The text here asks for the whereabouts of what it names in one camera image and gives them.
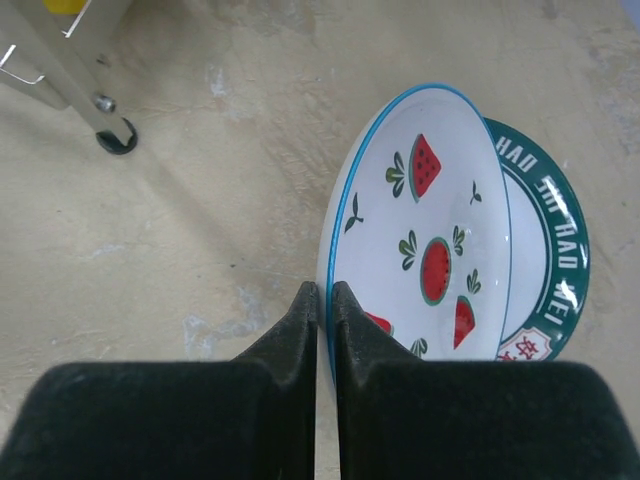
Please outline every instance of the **yellow object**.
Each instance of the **yellow object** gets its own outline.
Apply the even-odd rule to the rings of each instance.
[[[80,13],[87,0],[43,0],[51,13],[75,15]]]

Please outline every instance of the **floor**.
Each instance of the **floor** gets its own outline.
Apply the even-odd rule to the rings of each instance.
[[[227,359],[315,278],[351,142],[408,87],[450,83],[538,141],[581,201],[587,306],[566,360],[640,435],[640,39],[600,0],[137,0],[100,70],[140,131],[102,151],[71,110],[0,86],[0,438],[79,359]],[[338,478],[327,365],[317,477]]]

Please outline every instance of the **plate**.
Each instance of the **plate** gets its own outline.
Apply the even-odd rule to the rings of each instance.
[[[486,119],[511,205],[511,300],[498,360],[550,360],[578,323],[589,287],[589,237],[567,178],[533,140]]]
[[[509,202],[482,116],[451,87],[408,90],[361,133],[325,217],[317,282],[330,361],[337,281],[420,358],[493,360],[510,276]]]

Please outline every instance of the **black rubber foot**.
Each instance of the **black rubber foot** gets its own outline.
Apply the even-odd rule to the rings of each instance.
[[[136,148],[136,145],[138,145],[138,132],[136,131],[136,128],[126,118],[123,118],[123,120],[132,133],[131,138],[129,139],[129,143],[127,143],[126,145],[120,143],[120,140],[118,140],[116,136],[110,131],[96,133],[96,140],[98,140],[100,146],[112,155],[124,155],[126,153],[129,153],[131,150]]]

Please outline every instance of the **bolt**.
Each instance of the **bolt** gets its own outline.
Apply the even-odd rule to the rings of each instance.
[[[116,111],[116,101],[107,95],[102,95],[101,93],[93,95],[93,104],[102,113],[113,113]]]

